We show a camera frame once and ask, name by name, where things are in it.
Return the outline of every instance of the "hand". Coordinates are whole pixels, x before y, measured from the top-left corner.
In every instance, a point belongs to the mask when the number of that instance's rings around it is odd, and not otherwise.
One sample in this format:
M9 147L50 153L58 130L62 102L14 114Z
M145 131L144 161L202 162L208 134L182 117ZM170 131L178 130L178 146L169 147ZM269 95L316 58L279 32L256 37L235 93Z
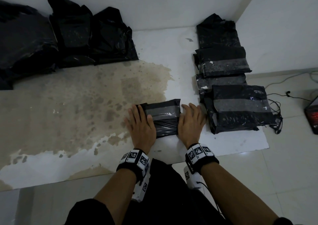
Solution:
M149 114L146 118L142 107L138 105L140 115L136 105L132 105L132 109L128 109L129 119L125 118L125 124L129 130L133 146L143 150L148 155L150 148L156 141L156 128L152 116Z
M178 123L178 136L185 147L189 147L194 143L199 143L200 134L205 125L205 115L202 114L201 107L192 103L183 104L185 115L180 114Z

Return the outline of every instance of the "forearm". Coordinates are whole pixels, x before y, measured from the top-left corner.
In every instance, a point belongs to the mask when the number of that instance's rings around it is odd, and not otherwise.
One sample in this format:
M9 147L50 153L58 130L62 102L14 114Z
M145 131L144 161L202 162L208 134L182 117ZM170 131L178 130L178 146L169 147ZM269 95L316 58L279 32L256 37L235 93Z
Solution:
M258 196L219 164L204 165L201 175L222 213L234 225L272 225L278 218Z
M121 224L133 195L136 175L128 169L118 170L94 199L104 203L115 224Z

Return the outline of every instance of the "table surface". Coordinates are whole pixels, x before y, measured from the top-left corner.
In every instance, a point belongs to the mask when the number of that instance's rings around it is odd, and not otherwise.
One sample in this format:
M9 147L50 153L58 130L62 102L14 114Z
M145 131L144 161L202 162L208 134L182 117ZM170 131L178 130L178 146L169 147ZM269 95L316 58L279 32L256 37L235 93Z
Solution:
M113 173L133 148L122 125L131 103L180 98L198 103L195 27L133 32L140 61L76 67L31 77L0 92L0 191ZM260 131L214 135L217 156L268 148ZM149 157L185 160L176 136L157 139Z

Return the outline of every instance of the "floor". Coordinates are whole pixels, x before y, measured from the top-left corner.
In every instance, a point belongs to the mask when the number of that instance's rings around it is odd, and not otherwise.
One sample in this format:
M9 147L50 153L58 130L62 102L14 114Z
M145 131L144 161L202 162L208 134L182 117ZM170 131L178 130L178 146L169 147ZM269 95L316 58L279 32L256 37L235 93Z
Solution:
M249 78L249 85L280 82L291 75ZM313 99L318 95L318 84L303 74L281 84L269 86L270 93ZM278 95L270 99L281 102L284 118L282 133L274 134L264 128L269 149L218 157L220 164L279 216L294 224L316 224L318 220L318 136L314 135L303 114L308 104L301 99ZM185 163L173 164L183 178ZM34 199L29 224L64 224L67 214L76 201L92 198L112 175L34 187ZM205 196L213 201L204 188Z

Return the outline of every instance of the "wrist strap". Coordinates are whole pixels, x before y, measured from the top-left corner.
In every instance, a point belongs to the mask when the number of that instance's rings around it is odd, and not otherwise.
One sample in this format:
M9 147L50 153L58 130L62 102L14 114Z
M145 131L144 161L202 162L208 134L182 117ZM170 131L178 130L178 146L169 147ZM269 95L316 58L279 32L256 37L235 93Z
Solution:
M199 143L189 147L185 155L185 162L192 174L198 172L200 175L202 166L212 162L220 163L207 145Z
M129 169L136 174L136 183L142 181L149 168L149 158L141 149L133 149L126 153L120 160L116 169Z

